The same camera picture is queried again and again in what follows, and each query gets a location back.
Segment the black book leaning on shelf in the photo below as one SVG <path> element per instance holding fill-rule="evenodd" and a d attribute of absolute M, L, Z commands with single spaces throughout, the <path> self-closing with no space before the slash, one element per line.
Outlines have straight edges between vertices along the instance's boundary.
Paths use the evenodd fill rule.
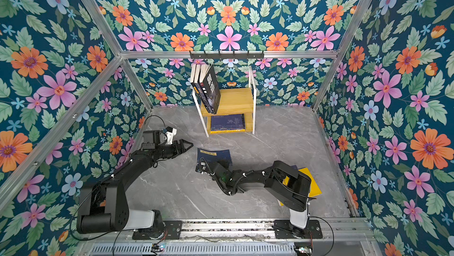
<path fill-rule="evenodd" d="M 206 106 L 206 103 L 204 102 L 204 98 L 203 98 L 203 94 L 201 93 L 201 90 L 199 88 L 199 85 L 198 85 L 198 78 L 199 78 L 199 73 L 198 71 L 200 71 L 200 65 L 198 64 L 195 64 L 193 67 L 192 67 L 192 70 L 191 70 L 191 75 L 190 75 L 190 83 L 195 91 L 195 94 L 198 96 L 198 98 L 201 100 L 203 106 L 205 107 L 205 109 L 208 111 L 209 108 Z"/>

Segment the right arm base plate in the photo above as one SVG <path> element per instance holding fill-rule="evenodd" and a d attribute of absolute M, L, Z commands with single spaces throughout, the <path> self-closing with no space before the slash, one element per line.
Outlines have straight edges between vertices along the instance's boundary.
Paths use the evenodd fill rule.
<path fill-rule="evenodd" d="M 309 220 L 304 229 L 298 228 L 289 220 L 275 220 L 272 225 L 277 239 L 322 239 L 323 233 L 317 220 Z"/>

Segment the yellow cartoon cover book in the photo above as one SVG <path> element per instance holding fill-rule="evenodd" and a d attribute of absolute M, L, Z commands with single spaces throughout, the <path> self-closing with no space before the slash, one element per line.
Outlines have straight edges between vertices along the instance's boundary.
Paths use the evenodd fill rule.
<path fill-rule="evenodd" d="M 317 182 L 315 181 L 314 177 L 312 176 L 310 170 L 307 167 L 305 167 L 305 168 L 298 169 L 298 171 L 304 173 L 311 179 L 309 199 L 316 199 L 317 196 L 322 194 L 322 191 L 321 191 L 320 187 L 318 186 Z M 286 178 L 283 180 L 282 184 L 288 187 L 289 181 L 290 181 L 290 177 L 286 176 Z M 279 200 L 278 200 L 278 202 L 279 202 L 280 206 L 284 206 L 284 204 L 282 202 L 280 202 Z"/>

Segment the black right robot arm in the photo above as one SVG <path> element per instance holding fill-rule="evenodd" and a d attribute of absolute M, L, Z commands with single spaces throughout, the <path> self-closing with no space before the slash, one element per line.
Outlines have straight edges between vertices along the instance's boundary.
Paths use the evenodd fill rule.
<path fill-rule="evenodd" d="M 282 161 L 261 170 L 231 170 L 227 161 L 208 162 L 201 158 L 196 166 L 198 173 L 207 173 L 227 196 L 264 188 L 290 212 L 290 224 L 281 230 L 302 238 L 308 233 L 309 201 L 312 179 L 305 173 Z"/>

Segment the black wolf cover book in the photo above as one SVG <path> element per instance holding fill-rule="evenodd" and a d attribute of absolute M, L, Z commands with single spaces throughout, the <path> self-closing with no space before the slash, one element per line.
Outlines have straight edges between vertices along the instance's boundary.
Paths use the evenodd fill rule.
<path fill-rule="evenodd" d="M 210 114 L 216 114 L 219 108 L 221 93 L 213 65 L 202 65 L 199 74 L 199 86 L 203 102 Z"/>

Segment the aluminium mounting rail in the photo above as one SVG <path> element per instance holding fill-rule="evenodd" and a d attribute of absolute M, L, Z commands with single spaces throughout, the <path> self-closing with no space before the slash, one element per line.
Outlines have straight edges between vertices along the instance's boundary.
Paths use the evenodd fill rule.
<path fill-rule="evenodd" d="M 374 242 L 376 238 L 364 218 L 326 218 L 311 217 L 317 220 L 322 229 L 322 239 L 277 239 L 272 229 L 275 220 L 288 219 L 180 219 L 183 222 L 180 239 L 176 240 L 133 240 L 137 230 L 112 232 L 103 237 L 93 238 L 81 244 L 91 243 L 170 243 L 170 242 L 265 242 L 265 243 L 362 243 Z"/>

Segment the navy book yellow label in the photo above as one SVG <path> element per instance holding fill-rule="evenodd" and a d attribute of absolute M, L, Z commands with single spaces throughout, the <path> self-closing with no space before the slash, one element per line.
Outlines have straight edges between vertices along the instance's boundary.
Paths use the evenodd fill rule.
<path fill-rule="evenodd" d="M 229 150 L 205 150 L 202 148 L 197 149 L 197 163 L 201 164 L 201 162 L 205 163 L 216 163 L 221 162 L 226 164 L 227 166 L 232 166 L 233 162 L 231 159 L 231 154 Z"/>
<path fill-rule="evenodd" d="M 211 117 L 210 123 L 211 132 L 244 129 L 245 129 L 244 114 L 217 115 Z"/>

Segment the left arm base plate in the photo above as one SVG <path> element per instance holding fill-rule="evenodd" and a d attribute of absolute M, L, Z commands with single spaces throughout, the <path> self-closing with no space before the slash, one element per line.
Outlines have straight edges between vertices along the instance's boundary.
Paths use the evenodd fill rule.
<path fill-rule="evenodd" d="M 182 233 L 182 221 L 158 221 L 150 228 L 134 231 L 133 240 L 176 240 Z"/>

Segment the black hook rack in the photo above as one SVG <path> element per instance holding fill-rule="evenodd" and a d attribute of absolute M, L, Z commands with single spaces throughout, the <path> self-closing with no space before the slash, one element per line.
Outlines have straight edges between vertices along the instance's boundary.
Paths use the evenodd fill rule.
<path fill-rule="evenodd" d="M 263 59 L 265 58 L 264 52 L 251 52 L 251 51 L 231 51 L 231 52 L 189 52 L 191 59 L 213 59 L 221 61 L 224 59 L 237 59 L 237 60 L 248 60 L 248 59 Z"/>

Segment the white wooden two-tier shelf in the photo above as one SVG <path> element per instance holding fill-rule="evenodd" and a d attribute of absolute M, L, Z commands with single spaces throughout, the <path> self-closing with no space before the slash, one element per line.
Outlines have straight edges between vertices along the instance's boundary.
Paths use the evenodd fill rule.
<path fill-rule="evenodd" d="M 207 118 L 217 115 L 231 115 L 231 114 L 248 114 L 253 115 L 253 131 L 251 134 L 255 134 L 255 123 L 257 113 L 257 86 L 255 83 L 254 71 L 251 67 L 247 71 L 248 84 L 244 88 L 235 89 L 219 89 L 221 93 L 219 108 L 216 114 L 209 114 L 203 106 L 201 100 L 195 94 L 192 88 L 192 96 L 197 108 L 199 117 L 202 122 L 202 126 L 205 135 L 209 137 L 211 134 L 208 133 L 207 129 Z"/>

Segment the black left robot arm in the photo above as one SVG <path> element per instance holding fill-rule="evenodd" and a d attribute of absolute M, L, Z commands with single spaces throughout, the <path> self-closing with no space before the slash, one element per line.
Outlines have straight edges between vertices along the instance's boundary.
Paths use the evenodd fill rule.
<path fill-rule="evenodd" d="M 158 210 L 136 210 L 128 206 L 127 190 L 144 172 L 158 163 L 174 159 L 193 147 L 193 143 L 173 140 L 176 130 L 148 130 L 141 147 L 131 153 L 110 176 L 81 189 L 76 230 L 80 234 L 108 234 L 120 231 L 144 231 L 161 238 L 166 231 Z"/>

